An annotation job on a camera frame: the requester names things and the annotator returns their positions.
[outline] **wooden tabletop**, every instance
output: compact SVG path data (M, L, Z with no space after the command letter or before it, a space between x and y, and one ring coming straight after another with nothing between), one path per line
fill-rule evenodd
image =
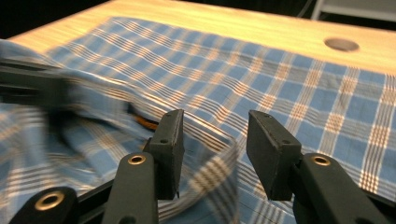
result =
M396 32L170 0L113 0L9 40L44 52L86 34L114 16L234 37L327 62L396 75ZM331 37L352 40L359 49L330 49L324 40Z

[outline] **blue and white cloth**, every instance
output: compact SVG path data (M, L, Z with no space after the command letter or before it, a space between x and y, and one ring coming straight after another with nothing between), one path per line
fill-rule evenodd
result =
M69 107L80 116L64 127L66 147L41 109L0 104L1 223L42 189L82 194L113 178L119 160L152 136L128 104L153 120L185 110L181 195L159 203L163 223L295 222L291 203L266 199L248 160L250 109L279 120L303 153L337 159L362 189L396 201L391 74L130 18L44 55L3 40L0 57L62 67L54 74L70 78Z

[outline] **table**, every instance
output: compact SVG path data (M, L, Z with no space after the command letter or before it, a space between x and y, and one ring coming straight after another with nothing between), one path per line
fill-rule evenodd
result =
M169 0L109 1L9 40L44 52L113 16L225 35L327 62L396 74L396 32ZM351 52L330 49L324 44L330 37L353 40L360 48Z

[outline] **plaid cloth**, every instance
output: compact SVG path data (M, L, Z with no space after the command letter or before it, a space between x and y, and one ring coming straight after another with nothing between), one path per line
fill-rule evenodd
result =
M71 148L46 134L43 112L0 105L0 215L35 192L79 194L112 178L126 153L152 135L148 119L185 110L180 199L160 202L163 223L293 223L291 203L270 202L245 148L248 111L278 119L303 145L337 159L363 189L396 201L396 79L279 49L151 21L113 18L38 55L7 41L0 57L62 67L80 118Z

